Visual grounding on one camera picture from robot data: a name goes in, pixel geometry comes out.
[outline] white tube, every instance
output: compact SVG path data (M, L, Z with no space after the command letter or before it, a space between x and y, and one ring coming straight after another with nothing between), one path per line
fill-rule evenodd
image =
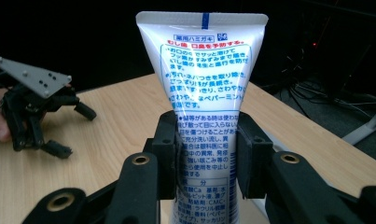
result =
M236 128L267 20L238 13L136 16L184 143L171 223L239 223Z

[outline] metal bracket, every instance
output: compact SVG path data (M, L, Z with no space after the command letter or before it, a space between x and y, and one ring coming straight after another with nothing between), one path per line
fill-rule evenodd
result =
M71 76L2 57L0 57L0 68L44 99L49 98L72 80Z

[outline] dark background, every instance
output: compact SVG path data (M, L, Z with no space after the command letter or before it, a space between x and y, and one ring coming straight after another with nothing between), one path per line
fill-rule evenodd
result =
M77 91L147 75L143 10L265 13L252 82L274 93L317 76L330 97L376 95L376 0L0 1L0 56L71 75Z

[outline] tube label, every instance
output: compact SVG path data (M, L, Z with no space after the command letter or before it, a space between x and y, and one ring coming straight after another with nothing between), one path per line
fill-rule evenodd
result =
M137 15L184 144L171 223L238 223L237 122L267 19L233 13Z

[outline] wooden table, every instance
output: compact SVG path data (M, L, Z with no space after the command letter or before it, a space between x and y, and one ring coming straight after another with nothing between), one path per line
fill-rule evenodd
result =
M171 110L155 75L82 92L81 101L98 117L88 121L73 107L48 113L45 139L69 146L74 153L60 160L38 150L15 152L0 143L0 223L21 223L44 196L56 189L81 188L88 195L115 181L129 155L141 152L153 137L159 116ZM305 157L335 188L358 196L376 185L376 160L306 119L267 92L249 84L242 111L286 147ZM242 223L252 218L243 201ZM162 223L168 223L170 202L162 202Z

